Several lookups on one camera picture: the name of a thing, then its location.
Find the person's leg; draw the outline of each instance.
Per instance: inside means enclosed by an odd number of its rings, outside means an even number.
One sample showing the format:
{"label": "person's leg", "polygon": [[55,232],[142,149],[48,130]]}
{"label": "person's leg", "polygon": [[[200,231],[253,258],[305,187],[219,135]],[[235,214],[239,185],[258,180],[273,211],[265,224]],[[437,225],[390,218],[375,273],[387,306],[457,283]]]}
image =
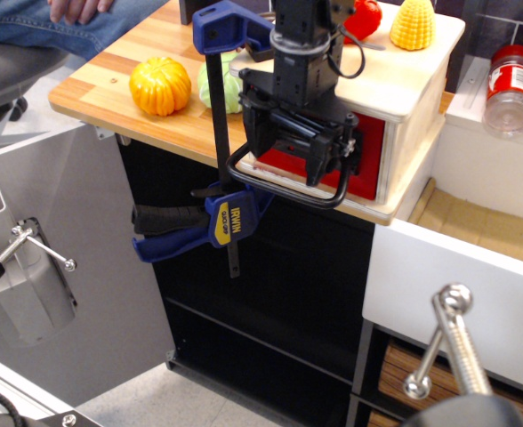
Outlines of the person's leg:
{"label": "person's leg", "polygon": [[50,21],[46,0],[0,0],[0,43],[57,47],[91,59],[168,0],[116,0],[86,25]]}

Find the yellow corn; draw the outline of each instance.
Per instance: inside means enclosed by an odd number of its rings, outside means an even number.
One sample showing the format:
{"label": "yellow corn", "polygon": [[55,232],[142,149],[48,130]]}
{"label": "yellow corn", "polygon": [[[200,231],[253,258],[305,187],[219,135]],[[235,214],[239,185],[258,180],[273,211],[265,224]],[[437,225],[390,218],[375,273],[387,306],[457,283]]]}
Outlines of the yellow corn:
{"label": "yellow corn", "polygon": [[436,36],[435,12],[430,0],[405,0],[390,30],[393,44],[408,51],[428,47]]}

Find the toy pumpkin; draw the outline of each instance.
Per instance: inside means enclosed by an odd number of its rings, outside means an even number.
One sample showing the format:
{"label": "toy pumpkin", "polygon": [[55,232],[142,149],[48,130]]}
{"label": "toy pumpkin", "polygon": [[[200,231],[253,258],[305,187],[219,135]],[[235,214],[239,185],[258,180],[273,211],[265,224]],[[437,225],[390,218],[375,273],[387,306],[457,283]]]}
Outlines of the toy pumpkin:
{"label": "toy pumpkin", "polygon": [[150,58],[131,74],[129,89],[135,104],[154,116],[168,116],[186,107],[191,82],[187,70],[171,58]]}

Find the metal knob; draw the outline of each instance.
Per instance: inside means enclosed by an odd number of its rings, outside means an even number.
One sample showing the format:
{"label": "metal knob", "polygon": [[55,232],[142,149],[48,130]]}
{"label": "metal knob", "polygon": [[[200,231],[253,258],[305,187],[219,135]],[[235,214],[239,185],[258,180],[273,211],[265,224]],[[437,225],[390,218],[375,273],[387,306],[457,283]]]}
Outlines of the metal knob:
{"label": "metal knob", "polygon": [[447,342],[449,362],[460,392],[493,394],[487,374],[479,362],[471,335],[463,321],[463,314],[469,311],[473,304],[469,288],[456,283],[447,285],[433,296],[432,303],[438,319],[438,327],[420,366],[404,381],[406,395],[412,399],[428,397],[431,387],[428,372],[444,339]]}

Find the white drawer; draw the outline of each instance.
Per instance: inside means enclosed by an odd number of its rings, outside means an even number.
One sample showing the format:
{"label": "white drawer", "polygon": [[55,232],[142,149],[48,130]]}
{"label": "white drawer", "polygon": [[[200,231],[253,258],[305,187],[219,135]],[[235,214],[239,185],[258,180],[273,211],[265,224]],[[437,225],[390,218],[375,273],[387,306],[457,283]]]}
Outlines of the white drawer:
{"label": "white drawer", "polygon": [[400,220],[376,226],[363,316],[428,343],[430,299],[450,282],[473,292],[466,322],[484,367],[523,384],[521,261]]}

